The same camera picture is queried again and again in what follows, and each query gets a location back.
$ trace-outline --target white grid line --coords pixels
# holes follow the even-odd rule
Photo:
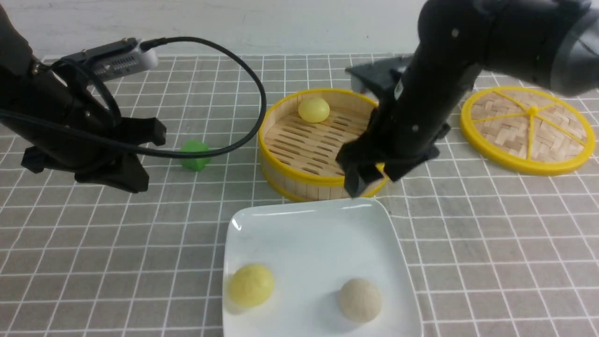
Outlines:
[[[237,74],[237,91],[239,91],[239,79],[241,78],[241,70],[239,70],[239,73]],[[236,111],[236,107],[233,108],[233,117],[235,117],[235,111]],[[231,143],[231,141],[233,140],[233,135],[231,134],[229,136],[229,144]],[[231,154],[226,154],[226,162],[227,164],[229,163],[229,158],[230,158]],[[223,189],[220,195],[220,208],[219,208],[219,215],[218,215],[218,220],[220,221],[220,217],[222,215],[223,212],[223,200],[225,199],[225,188],[226,188],[226,175],[228,172],[228,166],[225,166],[225,183],[223,184]],[[220,223],[216,224],[216,235],[214,236],[214,249],[212,250],[212,261],[210,262],[210,267],[214,268],[214,263],[216,262],[216,243],[218,242],[219,239],[219,232],[220,232]],[[206,290],[207,294],[210,294],[210,288],[212,287],[212,279],[214,276],[214,272],[210,271],[210,274],[208,276],[208,289]],[[208,317],[208,300],[205,301],[204,303],[204,316],[202,317],[202,325],[205,326],[206,325],[206,319]],[[204,330],[202,330],[202,332],[200,333],[200,337],[204,337]]]
[[[428,174],[430,175],[431,172],[429,170],[428,163],[425,163],[425,167],[426,167],[426,170],[428,171]],[[438,194],[437,194],[437,188],[435,187],[434,184],[432,185],[432,191],[434,192],[435,199],[437,200],[437,207],[439,207],[439,212],[441,214],[441,220],[443,221],[443,227],[445,228],[445,232],[447,234],[447,237],[450,237],[449,230],[447,229],[447,223],[445,222],[445,217],[443,216],[443,208],[441,207],[441,202],[439,201],[439,197],[438,197]],[[451,253],[452,253],[453,259],[455,261],[458,261],[458,256],[455,254],[455,249],[453,248],[453,242],[451,242],[451,241],[449,241],[449,248],[451,249]],[[459,276],[459,281],[460,281],[460,283],[462,285],[462,289],[466,289],[466,283],[464,282],[464,277],[462,276],[462,270],[460,270],[460,268],[458,268],[458,276]],[[474,320],[474,319],[476,319],[476,316],[474,315],[474,310],[472,309],[472,304],[470,302],[470,297],[467,294],[464,297],[466,298],[466,303],[468,305],[468,310],[470,311],[470,317],[472,317],[472,319]],[[433,311],[435,310],[434,307],[435,307],[435,304],[431,302],[431,308],[432,308]],[[476,335],[480,336],[479,328],[478,328],[477,325],[474,325],[474,329],[476,331]]]
[[[452,151],[451,146],[448,146],[447,149],[448,149],[449,154],[451,155],[452,159],[455,158],[455,156],[453,155],[453,151]],[[460,184],[462,185],[462,188],[464,189],[464,192],[466,193],[466,198],[468,200],[468,205],[470,207],[470,211],[474,215],[475,214],[475,212],[474,212],[474,206],[472,205],[472,201],[470,200],[470,197],[468,196],[468,189],[466,189],[466,184],[464,183],[464,180],[462,179],[462,175],[460,173],[459,167],[458,167],[458,165],[457,165],[457,163],[455,161],[453,162],[453,165],[455,166],[455,170],[456,170],[456,172],[458,172],[458,176],[460,177],[459,178]],[[487,255],[489,256],[489,264],[491,265],[491,268],[493,269],[493,274],[495,276],[495,279],[497,280],[497,285],[498,285],[498,288],[499,288],[499,290],[501,292],[501,298],[503,299],[503,302],[505,303],[506,308],[507,308],[507,314],[510,316],[511,319],[513,319],[514,315],[512,314],[512,310],[510,309],[510,304],[507,301],[506,294],[503,291],[503,286],[501,285],[501,280],[499,279],[499,274],[497,273],[497,267],[495,267],[495,263],[493,261],[493,256],[491,255],[491,250],[489,249],[489,246],[487,245],[487,241],[484,239],[483,231],[480,228],[480,222],[479,222],[479,220],[477,218],[474,218],[474,221],[476,222],[476,227],[477,227],[477,229],[478,229],[478,231],[480,233],[483,245],[485,246],[485,251],[486,251]],[[447,237],[449,238],[449,242],[452,242],[453,240],[451,240],[451,235],[449,235],[449,231],[447,229],[447,226],[445,227],[445,229],[447,231]],[[480,336],[480,332],[478,331],[478,325],[475,324],[474,326],[475,326],[475,329],[476,329],[476,333]],[[520,337],[520,333],[518,331],[518,327],[516,327],[516,323],[513,320],[512,320],[512,326],[514,328],[514,331],[516,332],[516,337]]]
[[[140,92],[143,90],[143,87],[144,87],[144,85],[142,84],[142,85],[141,85],[141,88],[140,88]],[[133,108],[133,110],[131,111],[131,115],[133,115],[133,113],[134,113],[134,112],[135,112],[135,108]],[[105,188],[105,187],[103,186],[103,187],[102,187],[102,190],[100,191],[100,194],[99,194],[99,196],[98,196],[98,200],[96,201],[96,205],[94,206],[94,209],[93,209],[93,211],[92,211],[92,214],[91,214],[91,216],[89,217],[89,222],[88,222],[88,224],[87,224],[86,232],[85,232],[85,234],[83,235],[83,237],[81,238],[81,242],[79,243],[79,247],[81,247],[81,246],[83,245],[83,241],[85,240],[85,237],[87,236],[87,231],[88,231],[88,229],[90,228],[90,225],[89,225],[89,224],[92,222],[93,215],[95,214],[95,211],[96,211],[96,209],[97,209],[97,207],[98,207],[98,203],[99,203],[99,201],[100,201],[100,198],[102,197],[102,193],[104,193],[104,188]],[[100,292],[101,292],[101,290],[102,290],[102,286],[104,285],[104,280],[106,279],[106,275],[107,275],[107,272],[108,272],[108,267],[110,266],[110,260],[112,259],[113,252],[114,252],[114,248],[115,248],[115,246],[116,246],[116,242],[117,242],[117,241],[118,241],[118,239],[119,239],[120,230],[123,228],[123,227],[122,227],[122,225],[123,225],[123,222],[124,222],[124,220],[125,220],[125,215],[127,214],[127,210],[129,209],[130,202],[131,202],[131,197],[132,197],[132,196],[133,196],[133,195],[131,194],[131,195],[129,195],[129,196],[128,196],[128,198],[127,198],[127,203],[126,203],[126,205],[125,205],[125,210],[123,211],[123,215],[121,216],[121,219],[120,219],[120,224],[119,224],[119,226],[117,227],[116,233],[115,233],[115,235],[114,235],[114,239],[113,239],[112,246],[110,246],[110,252],[108,253],[108,258],[107,258],[107,260],[106,260],[106,265],[104,266],[104,272],[102,273],[102,277],[100,278],[100,283],[99,283],[99,285],[98,285],[98,291],[96,292],[96,296],[95,296],[95,300],[93,301],[92,308],[91,308],[91,309],[90,309],[90,311],[89,311],[89,316],[88,316],[88,318],[87,318],[87,323],[86,323],[86,325],[85,325],[85,326],[86,326],[86,329],[88,329],[88,328],[89,328],[89,324],[90,324],[90,323],[91,323],[91,321],[92,321],[93,313],[94,313],[94,311],[95,311],[95,309],[96,309],[96,304],[98,303],[98,299],[99,299],[99,296],[100,296]],[[62,296],[63,296],[63,294],[64,294],[64,292],[65,292],[65,290],[66,290],[66,286],[67,286],[67,284],[68,284],[68,279],[69,279],[69,277],[70,277],[70,275],[69,275],[69,276],[67,276],[67,278],[66,278],[66,280],[65,280],[64,287],[63,287],[63,289],[62,289],[62,292],[61,292],[61,294],[60,294],[60,297],[59,297],[59,302],[60,302],[60,300],[62,299]],[[83,333],[83,337],[86,337],[86,336],[87,336],[87,331],[85,331],[85,332]]]
[[[173,69],[175,67],[176,60],[177,60],[177,58],[175,58],[175,62],[173,62],[173,66],[171,67],[171,72],[169,74],[169,80],[170,80],[170,78],[171,78],[171,76],[173,74]],[[166,96],[167,88],[168,88],[168,81],[167,81],[166,87],[164,88],[164,92],[165,93],[163,94],[163,96],[161,98],[161,105],[162,105],[162,102],[164,100],[164,97]],[[179,131],[181,131],[181,126],[182,125],[183,125],[183,115],[181,116],[181,122],[179,123]],[[177,137],[175,138],[175,144],[177,143],[178,139],[179,139],[179,134],[177,134]],[[164,177],[164,182],[166,182],[167,179],[168,179],[168,173],[169,173],[169,171],[170,171],[170,167],[167,169],[167,173],[165,174],[165,177]],[[160,193],[159,202],[162,200],[162,197],[164,196],[164,189],[165,189],[165,187],[166,187],[166,185],[162,186],[162,190],[161,190],[161,193]],[[148,237],[146,239],[146,247],[144,248],[144,254],[143,254],[142,258],[141,258],[140,268],[139,268],[139,271],[137,273],[137,279],[135,280],[135,288],[133,290],[133,298],[135,298],[135,295],[137,294],[138,286],[140,284],[141,271],[144,269],[144,263],[146,262],[146,255],[147,255],[147,252],[148,252],[147,245],[150,243],[150,238],[152,237],[152,230],[154,229],[154,225],[155,225],[156,219],[158,218],[159,209],[160,209],[159,207],[156,207],[156,212],[154,214],[154,220],[152,221],[152,224],[150,225],[150,231],[148,232]],[[125,328],[127,328],[129,326],[129,319],[131,318],[131,312],[133,311],[133,305],[134,305],[134,303],[135,303],[135,301],[131,300],[131,302],[129,304],[129,310],[127,312],[127,318],[125,319]],[[122,337],[125,337],[125,332],[126,332],[126,330],[123,330]]]
[[[403,180],[400,180],[400,185],[401,185],[401,189],[404,191],[404,194],[406,194],[406,186],[404,185]],[[404,201],[406,203],[406,209],[408,212],[408,217],[410,219],[410,227],[412,228],[412,235],[414,237],[416,237],[416,229],[414,227],[414,222],[412,220],[412,217],[410,216],[410,205],[408,204],[407,199],[404,199]],[[418,261],[420,261],[420,263],[423,264],[422,254],[420,254],[420,247],[418,247],[418,245],[416,245],[416,253],[418,254]],[[435,310],[432,306],[432,296],[431,296],[431,293],[428,291],[428,290],[430,290],[430,287],[428,286],[428,279],[426,278],[426,270],[425,270],[424,266],[420,267],[420,271],[422,271],[422,279],[424,280],[424,287],[427,290],[426,293],[428,295],[429,306],[431,307],[431,314],[432,314],[433,322],[435,324],[435,331],[437,332],[437,335],[440,335],[439,323],[437,322],[437,314],[435,313]],[[420,314],[422,315],[422,308],[420,307],[420,301],[418,301],[418,297],[416,298],[416,304],[418,306],[418,310],[420,310]]]
[[[520,182],[521,182],[522,186],[524,187],[524,190],[525,190],[525,191],[526,191],[526,193],[528,194],[528,199],[530,200],[530,202],[531,202],[531,204],[532,204],[532,206],[533,206],[533,209],[534,209],[535,213],[536,213],[536,214],[538,214],[538,215],[540,215],[539,209],[537,208],[537,205],[534,203],[534,200],[533,200],[533,198],[532,198],[532,196],[531,196],[531,194],[530,194],[530,192],[529,192],[529,190],[528,190],[528,187],[527,187],[527,186],[526,186],[526,184],[524,183],[524,180],[523,180],[523,178],[522,178],[522,175],[521,175],[521,174],[518,174],[518,178],[519,178],[519,180],[520,180]],[[553,179],[551,179],[551,177],[549,177],[548,181],[549,181],[549,183],[550,183],[550,184],[553,186],[553,188],[555,188],[555,190],[557,191],[557,190],[558,190],[558,188],[557,188],[557,186],[555,185],[555,183],[554,183]],[[568,205],[567,205],[567,203],[564,201],[564,199],[562,198],[562,196],[561,196],[561,195],[559,195],[559,199],[560,199],[561,203],[564,205],[564,207],[565,207],[566,211],[567,211],[568,213],[570,213],[570,210],[569,210],[569,208],[568,208]],[[571,215],[571,214],[570,214],[570,218],[571,218],[571,219],[572,219],[572,221],[574,222],[574,226],[576,227],[577,231],[578,231],[578,232],[579,232],[579,233],[582,235],[582,231],[580,230],[580,227],[578,226],[578,223],[576,222],[576,218],[575,218],[573,215]],[[543,230],[545,231],[545,233],[547,234],[547,236],[549,236],[549,230],[547,229],[547,225],[545,224],[545,221],[544,221],[544,219],[543,219],[541,216],[539,216],[539,219],[540,219],[540,222],[541,222],[541,226],[543,227]],[[585,245],[586,245],[587,249],[589,249],[589,251],[590,251],[590,252],[591,252],[591,254],[592,254],[592,249],[591,249],[591,247],[589,246],[589,244],[588,244],[588,242],[586,241],[586,239],[584,239],[584,238],[583,238],[583,241],[584,241],[584,243],[585,243]],[[562,259],[562,257],[561,257],[561,253],[560,253],[560,251],[559,251],[559,250],[557,249],[557,247],[555,246],[555,242],[553,241],[553,238],[551,238],[551,237],[550,237],[550,238],[549,238],[549,242],[551,243],[551,247],[553,248],[553,250],[555,251],[555,254],[556,254],[556,255],[557,255],[557,257],[558,257],[559,263],[561,264],[562,268],[564,269],[564,272],[565,272],[565,274],[566,274],[566,277],[568,278],[568,282],[570,282],[570,284],[571,284],[571,285],[574,287],[574,293],[576,294],[576,298],[578,299],[578,301],[579,301],[579,303],[580,303],[580,305],[581,305],[581,307],[582,307],[582,309],[583,309],[583,311],[584,311],[585,315],[586,315],[586,316],[589,316],[589,314],[588,314],[588,311],[587,311],[587,309],[586,309],[586,306],[585,306],[584,302],[582,301],[582,297],[580,296],[580,293],[578,292],[578,289],[577,289],[577,287],[575,286],[575,284],[574,284],[574,281],[572,280],[572,276],[570,275],[570,272],[568,271],[568,269],[567,269],[567,268],[566,268],[566,266],[565,266],[565,263],[564,263],[564,260],[563,260],[563,259]],[[542,299],[544,299],[544,297],[543,297],[543,293],[539,292],[539,295],[541,295],[541,298],[542,298]],[[547,310],[547,314],[548,314],[548,315],[551,317],[551,313],[549,312],[549,310]],[[592,322],[592,320],[591,320],[590,318],[588,319],[588,321],[589,321],[589,324],[591,325],[591,328],[593,329],[593,332],[595,333],[595,336],[597,336],[597,335],[598,335],[598,333],[597,333],[597,330],[596,330],[596,328],[595,328],[595,325],[593,324],[593,322]]]
[[[195,59],[194,69],[198,68],[198,58]],[[189,83],[189,92],[187,93],[187,100],[189,99],[189,93],[191,92],[191,87],[193,84]],[[214,81],[214,85],[212,86],[212,93],[214,94],[214,88],[216,87],[216,78]],[[208,108],[208,117],[210,117],[211,108]],[[208,127],[208,123],[204,126],[204,131]],[[181,233],[181,241],[179,242],[179,253],[177,254],[177,262],[175,263],[175,272],[173,274],[173,279],[171,280],[171,289],[168,293],[168,303],[167,310],[164,313],[164,321],[162,322],[162,333],[161,337],[164,337],[165,329],[167,328],[168,323],[168,314],[170,313],[171,304],[173,302],[173,293],[175,291],[175,283],[177,282],[177,271],[179,270],[179,263],[181,262],[181,255],[183,253],[183,243],[185,242],[185,232],[187,231],[187,224],[189,223],[189,214],[191,213],[191,201],[193,200],[193,194],[195,192],[196,182],[198,181],[198,172],[195,172],[195,177],[193,178],[193,187],[191,189],[191,195],[189,196],[189,207],[187,207],[187,214],[185,215],[185,224],[183,225],[183,232]]]

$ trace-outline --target robotic arm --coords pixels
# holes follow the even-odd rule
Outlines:
[[[414,55],[347,69],[357,91],[371,91],[379,99],[366,132],[343,145],[337,155],[346,176],[345,189],[352,197],[383,177],[376,164],[384,163],[385,174],[395,182],[436,158],[439,151],[434,143],[449,131],[446,120],[451,110],[482,70],[508,74],[566,96],[599,86],[599,10],[591,8],[590,0],[428,0],[420,12],[418,33],[420,45]],[[155,65],[151,48],[189,39],[145,43],[123,39],[67,56],[63,64],[48,69],[0,5],[0,122],[33,144],[25,151],[22,165],[34,173],[47,168],[72,172],[78,182],[130,192],[147,190],[149,177],[137,158],[142,152],[123,151],[124,145],[128,149],[148,142],[163,145],[164,125],[156,118],[122,117],[110,100],[108,108],[102,106],[86,90],[89,74],[82,77],[81,73],[93,71],[96,79],[108,80],[146,70]],[[258,130],[265,112],[264,87],[231,52],[191,39],[239,62],[261,93],[255,129],[211,155],[223,154]],[[27,118],[84,131],[96,141],[28,123]],[[108,141],[120,147],[106,146]]]
[[[353,89],[379,99],[368,128],[337,162],[352,196],[397,181],[439,155],[451,110],[482,70],[565,96],[599,86],[599,11],[590,0],[428,0],[413,56],[348,68]]]

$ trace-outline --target black robotic arm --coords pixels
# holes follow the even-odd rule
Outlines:
[[[599,86],[599,11],[590,0],[428,0],[414,55],[348,68],[379,99],[368,128],[337,162],[352,196],[439,155],[452,109],[482,70],[574,96]]]

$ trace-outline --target white wall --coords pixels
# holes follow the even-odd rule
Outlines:
[[[425,0],[2,0],[38,56],[191,35],[237,53],[412,52]],[[182,44],[163,52],[206,53]]]

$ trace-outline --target yellow rim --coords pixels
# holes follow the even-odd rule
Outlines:
[[[270,179],[270,177],[268,176],[268,174],[266,173],[266,171],[264,170],[264,167],[261,168],[262,170],[262,174],[264,175],[264,179],[266,179],[266,181],[268,182],[268,184],[275,190],[277,191],[280,195],[282,195],[284,198],[287,198],[291,201],[295,201],[297,203],[303,203],[303,202],[307,202],[307,201],[314,201],[314,200],[309,200],[306,198],[302,198],[302,197],[298,197],[295,194],[291,194],[289,192],[287,192],[284,188],[281,188],[277,183],[274,182],[274,180]],[[365,193],[364,195],[362,195],[362,198],[372,198],[374,197],[385,185],[385,183],[387,182],[387,180],[383,180],[381,181],[381,183],[379,183],[379,186],[373,188],[372,191]]]
[[[296,92],[293,95],[287,96],[284,99],[278,101],[275,103],[275,105],[273,105],[270,109],[268,109],[268,111],[266,112],[266,118],[268,118],[268,116],[276,109],[278,108],[278,106],[280,106],[281,104],[283,104],[285,101],[290,100],[294,97],[300,96],[300,95],[305,95],[305,94],[312,94],[312,93],[317,93],[317,92],[339,92],[342,94],[348,94],[348,95],[352,95],[352,96],[356,96],[359,97],[361,99],[363,99],[364,101],[370,103],[373,105],[373,107],[377,106],[377,103],[373,100],[371,100],[370,98],[364,96],[364,95],[360,95],[360,94],[356,94],[353,91],[350,90],[345,90],[345,89],[331,89],[331,88],[322,88],[322,89],[310,89],[310,90],[304,90],[304,91],[299,91]],[[269,164],[271,164],[276,170],[282,172],[285,176],[291,177],[294,180],[303,182],[303,183],[307,183],[310,185],[317,185],[317,186],[343,186],[343,180],[344,177],[322,177],[322,176],[315,176],[313,174],[308,174],[308,173],[303,173],[301,171],[295,170],[291,167],[289,167],[286,164],[283,164],[281,161],[279,161],[267,148],[266,143],[264,142],[264,125],[262,125],[260,127],[260,130],[258,130],[258,144],[260,147],[260,152],[262,153],[262,155],[264,156],[264,158],[268,161]]]
[[[560,104],[560,105],[564,106],[569,112],[574,114],[576,116],[576,118],[578,118],[579,122],[582,124],[582,126],[586,132],[586,142],[582,142],[578,138],[570,135],[567,131],[563,130],[561,127],[553,124],[551,121],[547,120],[546,118],[543,118],[542,116],[531,115],[530,120],[529,120],[530,124],[529,124],[529,132],[528,132],[527,158],[522,159],[522,158],[516,157],[514,155],[511,155],[511,154],[499,149],[498,147],[496,147],[495,145],[490,143],[487,139],[485,139],[478,132],[478,130],[476,130],[476,127],[474,126],[474,121],[472,120],[472,116],[471,116],[471,109],[472,109],[472,106],[474,105],[474,103],[476,101],[478,101],[481,97],[483,97],[486,94],[489,94],[491,92],[495,92],[496,94],[506,97],[507,99],[513,101],[518,106],[520,106],[520,108],[523,109],[522,113],[521,114],[504,115],[504,116],[499,116],[499,117],[490,117],[490,118],[486,118],[486,119],[479,119],[479,120],[477,120],[477,122],[485,121],[488,119],[526,116],[527,115],[526,110],[524,109],[524,106],[520,102],[517,102],[512,97],[509,97],[502,93],[502,91],[506,91],[506,90],[531,92],[531,93],[543,96],[543,97],[548,98],[551,101],[553,101],[554,103],[549,106],[552,106],[554,104]],[[539,108],[539,111],[541,111],[549,106],[541,107],[541,108]],[[560,131],[564,132],[566,135],[570,136],[573,140],[582,144],[584,146],[583,151],[581,151],[581,153],[579,153],[576,157],[574,157],[570,160],[562,161],[562,162],[558,162],[558,163],[542,163],[539,161],[533,161],[533,160],[529,159],[530,158],[530,150],[532,148],[531,144],[533,142],[533,135],[534,135],[534,130],[533,130],[534,118],[539,118],[543,122],[550,123],[550,125],[552,125],[553,127],[556,127],[558,130],[560,130]],[[529,89],[529,88],[506,86],[506,87],[485,89],[485,90],[477,92],[476,94],[472,95],[464,103],[464,107],[462,108],[462,115],[460,117],[460,127],[462,129],[462,133],[464,134],[464,137],[466,138],[466,140],[472,145],[472,147],[474,147],[477,151],[479,151],[483,156],[489,158],[490,160],[496,162],[499,165],[507,167],[508,169],[511,169],[511,170],[514,170],[517,172],[521,172],[521,173],[526,173],[526,174],[534,174],[534,175],[539,175],[539,176],[552,176],[552,175],[558,175],[558,174],[572,172],[572,171],[578,169],[580,166],[582,166],[591,157],[591,155],[593,154],[593,151],[595,149],[595,134],[593,132],[593,129],[591,128],[591,125],[587,122],[587,120],[584,118],[584,116],[582,116],[574,107],[567,104],[566,102],[564,102],[558,98],[555,98],[545,92],[533,90],[533,89]]]

